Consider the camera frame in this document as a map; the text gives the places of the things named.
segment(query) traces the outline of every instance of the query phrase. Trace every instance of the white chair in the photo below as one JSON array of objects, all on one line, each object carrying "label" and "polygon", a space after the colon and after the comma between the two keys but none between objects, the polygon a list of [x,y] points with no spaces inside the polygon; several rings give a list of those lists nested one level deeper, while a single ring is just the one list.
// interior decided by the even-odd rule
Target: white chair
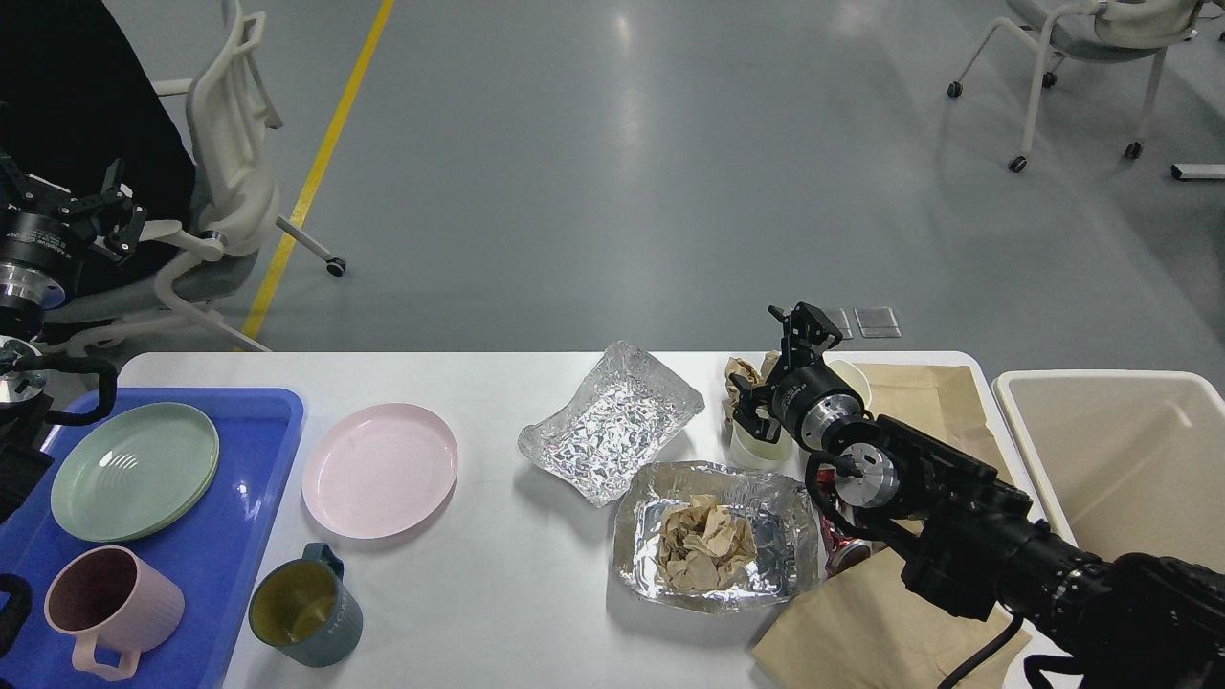
[{"label": "white chair", "polygon": [[[1025,169],[1034,147],[1034,126],[1038,123],[1038,98],[1042,88],[1055,86],[1055,70],[1065,58],[1095,63],[1125,63],[1153,55],[1144,109],[1140,113],[1136,140],[1123,151],[1138,158],[1144,150],[1153,103],[1161,80],[1167,45],[1191,36],[1203,0],[1007,0],[1008,6],[1024,25],[1000,17],[987,26],[982,40],[965,69],[948,85],[948,97],[963,92],[962,80],[982,47],[998,28],[1005,28],[1034,50],[1034,76],[1029,86],[1029,109],[1020,140],[1020,154],[1008,163],[1008,169]],[[1031,36],[1039,31],[1038,38]]]},{"label": "white chair", "polygon": [[[290,234],[342,276],[344,259],[281,217],[281,192],[263,147],[266,129],[282,126],[255,64],[265,12],[244,15],[238,0],[225,0],[225,44],[195,80],[156,82],[159,96],[186,93],[186,119],[196,162],[197,190],[205,202],[194,228],[178,221],[146,223],[141,242],[163,242],[181,251],[153,276],[108,292],[80,297],[47,313],[47,322],[77,324],[116,319],[83,330],[44,351],[81,354],[91,345],[197,325],[249,351],[267,347],[225,324],[212,302],[236,291],[251,273],[261,246],[279,230]],[[140,201],[140,190],[136,200]]]}]

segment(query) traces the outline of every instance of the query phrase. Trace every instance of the pink mug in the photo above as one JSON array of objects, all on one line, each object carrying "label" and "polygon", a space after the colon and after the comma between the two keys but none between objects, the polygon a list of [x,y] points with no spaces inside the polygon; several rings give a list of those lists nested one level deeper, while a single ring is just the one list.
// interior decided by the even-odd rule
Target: pink mug
[{"label": "pink mug", "polygon": [[[103,546],[55,575],[43,614],[51,629],[76,638],[72,667],[118,682],[179,626],[183,604],[183,591],[136,553]],[[99,663],[96,646],[119,651],[119,667]]]}]

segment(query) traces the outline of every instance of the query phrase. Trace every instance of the mug handle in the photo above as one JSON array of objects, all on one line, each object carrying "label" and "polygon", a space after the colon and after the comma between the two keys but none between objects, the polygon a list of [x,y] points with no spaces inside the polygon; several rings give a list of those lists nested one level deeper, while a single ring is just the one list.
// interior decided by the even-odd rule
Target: mug handle
[{"label": "mug handle", "polygon": [[16,574],[0,574],[0,593],[9,595],[4,608],[0,608],[0,657],[4,657],[17,641],[17,633],[29,617],[34,593],[29,584]]},{"label": "mug handle", "polygon": [[303,559],[323,563],[336,573],[337,579],[344,579],[344,563],[336,557],[327,543],[307,543],[306,548],[303,549]]},{"label": "mug handle", "polygon": [[140,651],[124,651],[119,656],[119,667],[99,663],[93,657],[98,645],[98,634],[82,634],[72,646],[72,667],[82,672],[92,672],[107,682],[119,682],[136,674],[136,663],[141,660]]}]

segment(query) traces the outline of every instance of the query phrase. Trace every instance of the green plate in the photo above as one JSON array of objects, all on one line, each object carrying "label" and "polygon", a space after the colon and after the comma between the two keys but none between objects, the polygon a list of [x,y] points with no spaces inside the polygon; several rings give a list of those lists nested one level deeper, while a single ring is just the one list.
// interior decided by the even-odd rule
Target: green plate
[{"label": "green plate", "polygon": [[156,533],[205,494],[219,447],[213,422],[195,407],[136,407],[69,452],[51,484],[51,514],[64,531],[94,543]]}]

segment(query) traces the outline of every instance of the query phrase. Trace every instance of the yellow floor line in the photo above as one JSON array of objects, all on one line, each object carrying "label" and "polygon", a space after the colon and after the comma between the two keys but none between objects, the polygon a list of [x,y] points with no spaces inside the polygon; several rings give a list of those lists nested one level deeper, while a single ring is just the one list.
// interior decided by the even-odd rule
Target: yellow floor line
[{"label": "yellow floor line", "polygon": [[[315,200],[315,192],[318,190],[320,181],[323,180],[323,173],[327,172],[327,164],[332,159],[332,151],[336,148],[336,142],[341,139],[341,131],[344,129],[344,120],[349,118],[349,109],[353,108],[353,101],[358,96],[361,78],[370,65],[370,56],[374,55],[375,47],[379,45],[379,37],[387,23],[387,15],[391,13],[391,6],[394,4],[396,0],[382,0],[379,15],[375,16],[375,22],[370,26],[370,33],[366,34],[366,43],[361,47],[361,53],[358,55],[358,63],[353,65],[353,71],[349,74],[349,82],[344,85],[344,93],[341,96],[341,102],[336,105],[332,121],[327,125],[323,142],[320,143],[318,151],[315,153],[315,163],[311,164],[310,174],[306,175],[303,190],[298,195],[294,212],[289,216],[289,222],[298,227],[303,227],[303,223],[306,222],[306,213]],[[289,262],[289,253],[293,251],[294,244],[296,242],[288,234],[281,235],[281,242],[277,244],[277,253],[272,256],[268,271],[263,273],[263,282],[260,283],[260,291],[255,294],[255,302],[251,303],[251,310],[243,324],[243,333],[247,337],[254,338],[260,335],[260,329],[263,326],[263,318],[268,314],[268,306],[272,304],[272,297],[277,293],[277,284],[281,283],[281,276],[285,272],[285,264]]]}]

